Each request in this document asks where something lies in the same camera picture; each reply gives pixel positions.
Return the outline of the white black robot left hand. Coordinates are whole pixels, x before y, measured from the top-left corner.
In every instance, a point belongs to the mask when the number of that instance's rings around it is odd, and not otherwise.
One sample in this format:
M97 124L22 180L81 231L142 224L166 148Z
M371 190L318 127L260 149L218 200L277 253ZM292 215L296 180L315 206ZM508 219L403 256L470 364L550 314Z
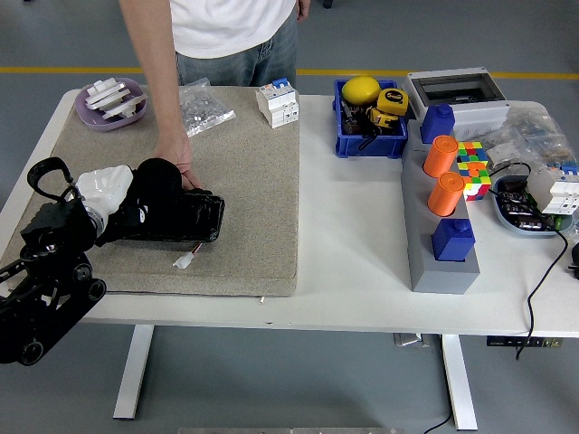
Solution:
M132 181L133 172L128 165L103 168L80 175L76 186L98 231L105 231L110 215L117 212L126 199Z

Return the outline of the person's right hand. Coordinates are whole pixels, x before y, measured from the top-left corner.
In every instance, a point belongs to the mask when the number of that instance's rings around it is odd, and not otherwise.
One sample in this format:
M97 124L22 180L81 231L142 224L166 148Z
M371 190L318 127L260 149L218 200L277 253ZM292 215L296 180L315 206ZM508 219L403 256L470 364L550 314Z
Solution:
M192 168L192 151L188 136L182 134L161 134L153 156L163 158L174 164L180 175L182 186L186 190L202 188L202 183Z

